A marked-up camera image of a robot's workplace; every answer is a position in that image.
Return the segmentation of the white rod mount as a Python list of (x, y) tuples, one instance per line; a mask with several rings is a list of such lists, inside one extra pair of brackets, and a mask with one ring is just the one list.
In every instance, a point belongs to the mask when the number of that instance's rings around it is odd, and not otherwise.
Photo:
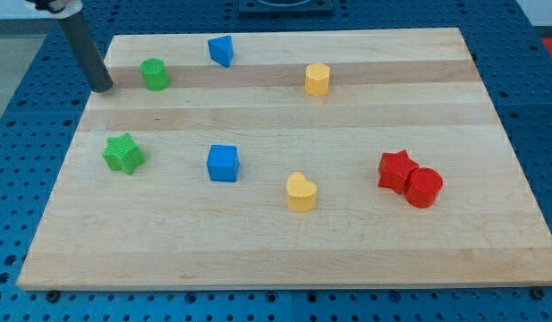
[(31, 11), (54, 19), (69, 18), (83, 7), (81, 0), (25, 0), (25, 4)]

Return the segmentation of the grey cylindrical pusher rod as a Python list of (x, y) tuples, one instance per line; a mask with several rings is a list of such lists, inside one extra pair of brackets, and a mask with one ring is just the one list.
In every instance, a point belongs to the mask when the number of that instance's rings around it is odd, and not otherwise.
[(91, 35), (82, 11), (57, 23), (63, 32), (90, 89), (96, 93), (110, 90), (114, 83), (105, 66), (97, 44)]

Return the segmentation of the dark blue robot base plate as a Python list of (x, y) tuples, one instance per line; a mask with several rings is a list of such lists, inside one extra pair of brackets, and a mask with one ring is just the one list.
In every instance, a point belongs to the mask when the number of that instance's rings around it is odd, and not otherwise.
[(240, 15), (324, 13), (334, 11), (332, 0), (235, 0)]

